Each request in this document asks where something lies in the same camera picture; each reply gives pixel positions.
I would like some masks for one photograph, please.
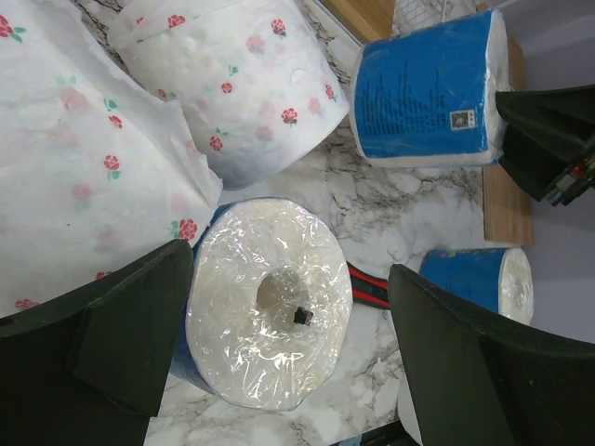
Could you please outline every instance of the barcode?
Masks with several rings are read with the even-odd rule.
[[[450,127],[453,130],[475,128],[475,110],[451,111]]]

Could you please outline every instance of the white wall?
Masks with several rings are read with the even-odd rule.
[[[595,0],[493,0],[527,60],[529,89],[595,84]],[[533,325],[595,343],[595,190],[568,206],[534,203]]]

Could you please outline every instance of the red and black strap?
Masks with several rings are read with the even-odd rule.
[[[369,307],[390,309],[387,281],[370,276],[351,263],[347,265],[350,270],[353,301]]]

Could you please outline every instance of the toilet paper roll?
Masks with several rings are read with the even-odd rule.
[[[504,19],[486,11],[366,45],[351,79],[358,151],[380,167],[491,164],[509,89]]]
[[[520,248],[431,251],[419,273],[454,295],[516,322],[531,323],[531,266]]]
[[[145,88],[181,100],[226,190],[285,169],[349,110],[293,0],[134,0],[109,41]]]
[[[143,91],[61,0],[0,9],[0,317],[197,243],[220,180],[177,103]]]
[[[335,369],[350,275],[331,230],[303,207],[224,207],[198,245],[172,373],[225,401],[295,409]]]

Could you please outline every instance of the rose-patterned paper towel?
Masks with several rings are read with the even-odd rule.
[[[0,317],[196,243],[221,181],[64,0],[0,4]]]
[[[285,169],[349,110],[293,0],[133,0],[109,41],[145,88],[181,100],[226,190]]]

